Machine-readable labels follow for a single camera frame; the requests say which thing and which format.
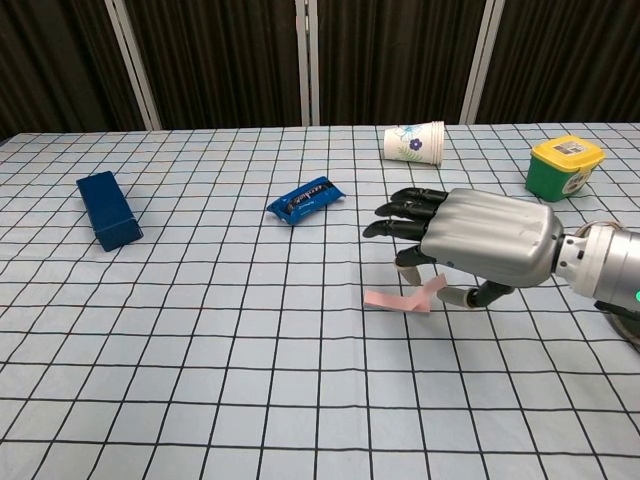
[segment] green container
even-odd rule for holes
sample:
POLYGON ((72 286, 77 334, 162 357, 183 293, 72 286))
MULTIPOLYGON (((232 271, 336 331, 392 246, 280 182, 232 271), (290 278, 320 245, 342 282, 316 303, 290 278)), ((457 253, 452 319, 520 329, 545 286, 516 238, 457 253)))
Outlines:
POLYGON ((597 145, 567 135, 535 146, 527 173, 527 190, 547 202, 576 193, 604 159, 597 145))

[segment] dark curtain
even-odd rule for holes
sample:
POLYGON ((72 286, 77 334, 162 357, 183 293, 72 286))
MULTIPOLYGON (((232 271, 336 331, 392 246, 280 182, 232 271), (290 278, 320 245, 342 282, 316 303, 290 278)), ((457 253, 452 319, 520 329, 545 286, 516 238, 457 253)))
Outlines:
POLYGON ((484 4, 319 0, 322 123, 458 123, 484 4))
POLYGON ((0 2, 0 138, 143 123, 103 1, 0 2))
POLYGON ((165 128, 300 125, 293 0, 127 0, 165 128))
POLYGON ((639 120, 640 1, 507 1, 478 123, 639 120))

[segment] yellow lid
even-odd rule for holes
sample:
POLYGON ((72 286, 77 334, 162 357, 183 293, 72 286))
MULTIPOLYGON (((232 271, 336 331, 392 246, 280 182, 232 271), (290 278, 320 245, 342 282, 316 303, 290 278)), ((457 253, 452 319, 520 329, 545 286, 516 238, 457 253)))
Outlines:
POLYGON ((575 135, 554 138, 533 147, 533 155, 563 172, 591 170, 604 159, 600 147, 575 135))

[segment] paper cup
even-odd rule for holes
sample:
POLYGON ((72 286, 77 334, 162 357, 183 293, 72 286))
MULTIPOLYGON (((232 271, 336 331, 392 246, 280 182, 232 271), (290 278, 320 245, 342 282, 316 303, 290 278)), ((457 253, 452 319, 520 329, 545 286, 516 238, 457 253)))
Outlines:
POLYGON ((384 131, 384 157, 440 165, 443 137, 443 122, 389 128, 384 131))

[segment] folded pink paper strip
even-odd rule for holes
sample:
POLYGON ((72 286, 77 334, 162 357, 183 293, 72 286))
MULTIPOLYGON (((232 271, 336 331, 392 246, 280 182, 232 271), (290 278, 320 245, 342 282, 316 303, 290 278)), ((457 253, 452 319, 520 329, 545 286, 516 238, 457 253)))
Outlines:
POLYGON ((420 290, 408 297, 365 290, 364 305, 383 310, 429 313, 431 311, 431 296, 446 286, 447 279, 444 274, 440 274, 433 277, 420 290))

